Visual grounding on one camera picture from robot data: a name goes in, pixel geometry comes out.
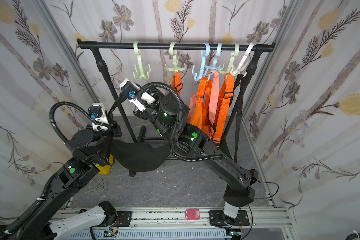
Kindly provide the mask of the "red-orange sling bag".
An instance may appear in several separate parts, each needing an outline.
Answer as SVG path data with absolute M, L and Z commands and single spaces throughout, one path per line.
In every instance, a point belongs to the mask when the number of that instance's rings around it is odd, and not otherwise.
M 179 72 L 175 72 L 173 74 L 171 87 L 180 95 L 181 90 L 183 88 L 181 74 Z

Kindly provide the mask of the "bright orange sling bag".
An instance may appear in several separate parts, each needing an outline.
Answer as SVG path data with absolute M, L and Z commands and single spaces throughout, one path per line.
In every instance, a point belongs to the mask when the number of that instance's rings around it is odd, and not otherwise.
M 209 120 L 209 105 L 212 93 L 212 81 L 202 78 L 198 91 L 190 98 L 190 112 L 188 123 L 201 129 L 208 136 L 211 135 L 211 123 Z

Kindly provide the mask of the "pink sling bag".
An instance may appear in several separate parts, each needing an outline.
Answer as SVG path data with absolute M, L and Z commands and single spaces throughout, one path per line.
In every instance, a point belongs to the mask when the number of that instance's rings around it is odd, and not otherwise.
M 203 125 L 214 126 L 218 117 L 218 99 L 219 99 L 219 72 L 211 70 L 206 78 L 206 88 L 204 90 L 204 100 L 202 104 Z

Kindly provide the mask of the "dark orange backpack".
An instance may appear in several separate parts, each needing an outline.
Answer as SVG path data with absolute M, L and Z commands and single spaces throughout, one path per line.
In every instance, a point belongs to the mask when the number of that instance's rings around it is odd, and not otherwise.
M 217 114 L 213 125 L 214 133 L 212 140 L 218 145 L 221 144 L 230 102 L 234 96 L 234 84 L 234 77 L 231 74 L 225 74 L 223 86 L 219 92 Z

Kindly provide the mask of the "black sling bag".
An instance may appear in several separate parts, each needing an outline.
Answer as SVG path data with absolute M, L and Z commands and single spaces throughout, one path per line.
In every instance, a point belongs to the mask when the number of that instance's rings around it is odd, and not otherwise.
M 234 157 L 232 158 L 235 163 L 238 162 L 238 149 L 240 140 L 241 117 L 243 111 L 244 93 L 246 90 L 245 77 L 243 74 L 238 74 L 234 84 L 234 90 L 240 86 L 240 91 L 237 96 L 235 105 L 233 107 L 231 116 L 226 126 L 225 135 L 228 134 L 230 127 L 235 120 L 235 140 L 234 140 Z

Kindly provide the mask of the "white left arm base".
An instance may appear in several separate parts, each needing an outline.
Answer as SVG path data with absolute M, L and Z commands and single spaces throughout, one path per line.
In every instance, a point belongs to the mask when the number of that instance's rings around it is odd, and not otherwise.
M 64 240 L 75 233 L 99 225 L 110 226 L 119 219 L 116 209 L 110 202 L 104 201 L 98 206 L 60 221 L 51 221 L 49 228 L 56 233 L 55 240 Z

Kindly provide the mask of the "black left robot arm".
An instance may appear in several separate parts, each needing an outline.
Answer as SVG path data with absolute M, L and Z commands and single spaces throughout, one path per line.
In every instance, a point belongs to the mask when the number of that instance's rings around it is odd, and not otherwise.
M 47 180 L 41 195 L 20 217 L 0 226 L 0 240 L 58 240 L 105 220 L 112 222 L 116 217 L 114 207 L 102 202 L 79 220 L 51 221 L 56 212 L 99 173 L 97 165 L 109 164 L 111 141 L 121 130 L 116 121 L 105 124 L 93 120 L 94 130 L 78 131 L 68 140 L 56 121 L 50 122 L 73 156 Z

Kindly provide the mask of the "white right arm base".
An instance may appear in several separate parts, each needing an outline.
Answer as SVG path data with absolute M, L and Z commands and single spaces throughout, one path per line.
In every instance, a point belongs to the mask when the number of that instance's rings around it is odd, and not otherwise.
M 235 219 L 238 216 L 238 212 L 240 210 L 240 207 L 233 206 L 227 202 L 224 204 L 223 213 L 225 217 L 228 217 L 230 219 Z

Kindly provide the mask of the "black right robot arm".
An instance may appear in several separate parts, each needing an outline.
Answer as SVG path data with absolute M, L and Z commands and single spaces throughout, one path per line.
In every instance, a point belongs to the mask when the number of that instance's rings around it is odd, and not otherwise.
M 236 219 L 240 208 L 254 201 L 255 190 L 251 186 L 258 180 L 258 171 L 240 166 L 222 145 L 217 146 L 201 128 L 187 123 L 189 107 L 178 94 L 144 92 L 132 102 L 168 142 L 171 156 L 185 162 L 203 162 L 227 183 L 223 197 L 225 218 Z

